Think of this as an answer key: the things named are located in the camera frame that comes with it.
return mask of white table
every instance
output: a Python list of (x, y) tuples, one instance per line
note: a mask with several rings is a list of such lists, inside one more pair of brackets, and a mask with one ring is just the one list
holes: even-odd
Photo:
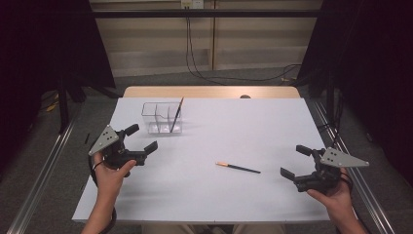
[[(159, 149), (125, 179), (116, 203), (118, 221), (162, 223), (306, 222), (328, 220), (325, 207), (298, 193), (280, 175), (314, 171), (313, 158), (295, 145), (324, 147), (301, 98), (189, 98), (182, 106), (183, 133), (148, 135), (140, 111), (144, 102), (180, 98), (121, 98), (111, 126), (139, 124), (127, 137), (129, 150), (157, 140)], [(216, 161), (261, 171), (253, 174), (215, 165)], [(96, 188), (90, 179), (73, 216), (86, 221)]]

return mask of human arm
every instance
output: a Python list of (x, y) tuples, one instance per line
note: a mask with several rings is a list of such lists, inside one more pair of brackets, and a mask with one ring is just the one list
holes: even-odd
[[(102, 162), (100, 152), (95, 153), (94, 163)], [(125, 175), (133, 168), (136, 161), (128, 161), (121, 169), (112, 170), (104, 166), (104, 163), (95, 167), (97, 178), (97, 197), (94, 209), (82, 231), (83, 234), (99, 233), (111, 220), (116, 198), (122, 187)]]
[[(345, 174), (342, 178), (347, 179), (346, 171), (341, 169), (341, 172)], [(345, 181), (340, 181), (337, 187), (328, 191), (326, 195), (314, 189), (309, 189), (307, 193), (325, 205), (328, 216), (342, 234), (365, 233), (353, 211), (350, 188)]]

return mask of clear plastic box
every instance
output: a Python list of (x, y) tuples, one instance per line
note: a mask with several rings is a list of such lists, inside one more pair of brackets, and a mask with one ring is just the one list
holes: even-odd
[(142, 118), (149, 134), (182, 133), (182, 110), (179, 102), (145, 102)]

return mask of wall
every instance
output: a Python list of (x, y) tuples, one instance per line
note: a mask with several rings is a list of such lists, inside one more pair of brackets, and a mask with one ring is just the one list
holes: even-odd
[[(205, 0), (206, 9), (319, 9), (320, 0)], [(180, 1), (91, 0), (94, 10), (180, 9)], [(186, 19), (97, 19), (115, 77), (187, 71)], [(301, 63), (316, 19), (190, 19), (199, 70)]]

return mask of wall outlet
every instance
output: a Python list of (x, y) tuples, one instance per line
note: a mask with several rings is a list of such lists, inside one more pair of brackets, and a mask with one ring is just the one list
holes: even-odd
[(192, 9), (203, 9), (204, 8), (204, 0), (193, 0), (192, 1)]
[(192, 0), (181, 0), (181, 9), (192, 9)]
[(181, 0), (181, 9), (203, 9), (204, 0)]

